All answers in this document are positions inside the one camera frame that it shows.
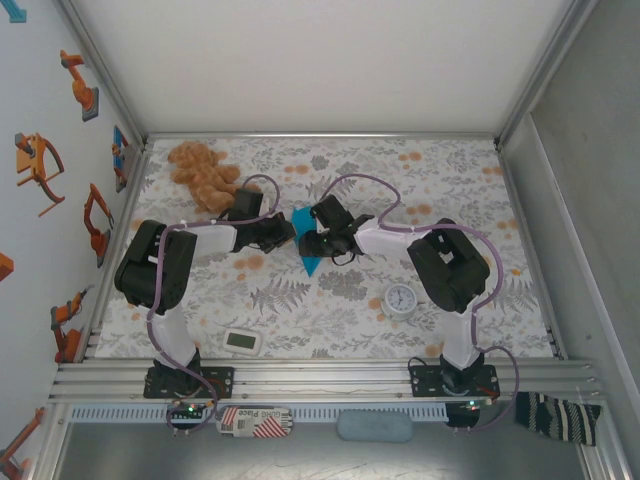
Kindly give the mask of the blue cloth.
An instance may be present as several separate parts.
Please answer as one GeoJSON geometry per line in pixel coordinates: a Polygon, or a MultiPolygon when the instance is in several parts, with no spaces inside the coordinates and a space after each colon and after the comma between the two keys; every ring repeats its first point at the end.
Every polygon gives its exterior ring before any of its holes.
{"type": "MultiPolygon", "coordinates": [[[[295,229],[296,236],[294,242],[296,246],[300,245],[302,236],[309,231],[316,231],[316,220],[311,215],[311,207],[294,208],[291,223],[295,229]]],[[[301,255],[303,266],[309,277],[312,277],[322,259],[318,257],[308,257],[301,255]]]]}

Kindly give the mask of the floral print table mat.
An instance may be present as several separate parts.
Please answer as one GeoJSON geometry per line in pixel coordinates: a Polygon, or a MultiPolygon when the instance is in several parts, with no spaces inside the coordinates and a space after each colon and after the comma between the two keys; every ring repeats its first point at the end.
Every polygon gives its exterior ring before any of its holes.
{"type": "MultiPolygon", "coordinates": [[[[489,265],[490,303],[478,314],[478,340],[495,354],[549,357],[539,304],[497,152],[489,140],[231,138],[202,140],[219,159],[256,175],[285,214],[330,191],[354,215],[428,225],[443,218],[480,232],[474,245],[489,265]]],[[[436,357],[444,344],[442,312],[427,297],[406,319],[381,310],[395,283],[418,287],[408,261],[381,256],[322,260],[308,273],[294,244],[269,254],[246,248],[192,265],[184,297],[188,329],[201,354],[225,356],[230,328],[262,336],[275,358],[436,357]]]]}

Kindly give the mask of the brown plush teddy bear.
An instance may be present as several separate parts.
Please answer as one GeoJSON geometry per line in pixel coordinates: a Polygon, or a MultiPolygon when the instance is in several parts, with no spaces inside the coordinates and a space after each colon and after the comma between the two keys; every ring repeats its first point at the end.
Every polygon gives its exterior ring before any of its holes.
{"type": "Polygon", "coordinates": [[[219,214],[233,205],[241,188],[237,183],[241,170],[223,163],[225,158],[196,141],[185,141],[169,152],[168,162],[174,166],[171,180],[188,188],[197,212],[219,214]]]}

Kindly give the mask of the white round alarm clock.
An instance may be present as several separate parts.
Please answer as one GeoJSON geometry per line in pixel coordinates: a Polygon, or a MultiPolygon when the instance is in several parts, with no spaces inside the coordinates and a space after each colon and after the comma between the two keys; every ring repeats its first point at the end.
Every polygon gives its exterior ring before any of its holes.
{"type": "Polygon", "coordinates": [[[395,283],[384,292],[381,310],[393,320],[406,320],[412,317],[418,307],[426,302],[424,296],[411,284],[395,283]]]}

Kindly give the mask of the white digital timer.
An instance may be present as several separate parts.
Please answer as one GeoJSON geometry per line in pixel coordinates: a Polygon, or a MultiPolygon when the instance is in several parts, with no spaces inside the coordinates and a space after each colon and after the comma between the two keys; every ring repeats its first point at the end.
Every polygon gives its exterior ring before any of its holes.
{"type": "Polygon", "coordinates": [[[262,341],[263,338],[259,332],[228,328],[224,332],[222,348],[234,354],[258,356],[262,341]]]}

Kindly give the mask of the red white striped pouch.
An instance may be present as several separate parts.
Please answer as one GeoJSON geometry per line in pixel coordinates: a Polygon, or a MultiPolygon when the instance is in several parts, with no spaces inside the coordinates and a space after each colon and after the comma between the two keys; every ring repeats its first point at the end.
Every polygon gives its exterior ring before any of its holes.
{"type": "Polygon", "coordinates": [[[226,406],[215,416],[216,428],[232,438],[284,438],[293,428],[290,409],[272,406],[226,406]]]}

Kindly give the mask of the grey blue sponge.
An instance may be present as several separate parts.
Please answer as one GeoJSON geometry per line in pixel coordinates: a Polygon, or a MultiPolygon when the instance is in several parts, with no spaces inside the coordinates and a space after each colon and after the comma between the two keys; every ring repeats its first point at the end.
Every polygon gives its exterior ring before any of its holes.
{"type": "Polygon", "coordinates": [[[342,440],[354,442],[406,443],[413,437],[412,420],[401,412],[343,411],[336,430],[342,440]]]}

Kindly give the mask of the black white striped sock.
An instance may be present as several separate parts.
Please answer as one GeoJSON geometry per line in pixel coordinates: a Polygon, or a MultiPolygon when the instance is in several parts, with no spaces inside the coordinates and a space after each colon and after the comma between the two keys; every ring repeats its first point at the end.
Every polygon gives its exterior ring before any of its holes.
{"type": "Polygon", "coordinates": [[[535,392],[516,396],[516,422],[550,439],[586,446],[596,445],[599,405],[575,403],[535,392]]]}

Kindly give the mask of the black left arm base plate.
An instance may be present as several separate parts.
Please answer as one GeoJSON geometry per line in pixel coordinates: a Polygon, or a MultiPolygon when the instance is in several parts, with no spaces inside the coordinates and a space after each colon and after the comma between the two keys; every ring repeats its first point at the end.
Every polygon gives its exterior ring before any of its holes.
{"type": "MultiPolygon", "coordinates": [[[[202,367],[199,375],[215,390],[218,399],[229,399],[234,384],[232,367],[202,367]]],[[[152,366],[145,376],[143,397],[146,399],[211,398],[209,389],[182,370],[164,365],[152,366]]]]}

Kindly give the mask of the blue orange machine wall sticker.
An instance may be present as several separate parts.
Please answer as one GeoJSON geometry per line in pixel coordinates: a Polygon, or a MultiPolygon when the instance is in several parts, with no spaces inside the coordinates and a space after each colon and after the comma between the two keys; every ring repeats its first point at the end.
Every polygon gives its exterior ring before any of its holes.
{"type": "Polygon", "coordinates": [[[130,170],[130,161],[128,160],[128,157],[131,155],[132,149],[130,148],[126,137],[117,125],[113,128],[111,150],[113,170],[115,174],[115,188],[116,192],[119,193],[127,186],[130,170]]]}

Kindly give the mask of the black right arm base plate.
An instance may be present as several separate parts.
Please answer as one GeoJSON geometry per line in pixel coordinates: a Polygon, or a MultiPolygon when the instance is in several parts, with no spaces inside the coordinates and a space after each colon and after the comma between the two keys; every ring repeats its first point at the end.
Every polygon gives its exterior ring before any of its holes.
{"type": "Polygon", "coordinates": [[[467,383],[455,386],[439,365],[412,365],[408,369],[412,395],[418,398],[497,398],[501,394],[496,369],[484,365],[467,383]]]}

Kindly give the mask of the orange claw machine wall sticker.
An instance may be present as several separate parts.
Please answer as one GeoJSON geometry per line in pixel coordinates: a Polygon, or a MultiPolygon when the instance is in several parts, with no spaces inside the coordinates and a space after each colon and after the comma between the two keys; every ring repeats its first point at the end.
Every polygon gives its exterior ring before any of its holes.
{"type": "Polygon", "coordinates": [[[41,218],[65,200],[65,196],[56,195],[49,186],[51,180],[65,172],[64,164],[53,144],[39,133],[31,135],[16,133],[14,142],[17,149],[16,172],[28,173],[28,176],[19,180],[16,185],[20,187],[26,183],[35,182],[50,201],[50,205],[38,213],[38,217],[41,218]],[[53,158],[57,167],[52,174],[46,171],[45,156],[47,154],[53,158]]]}

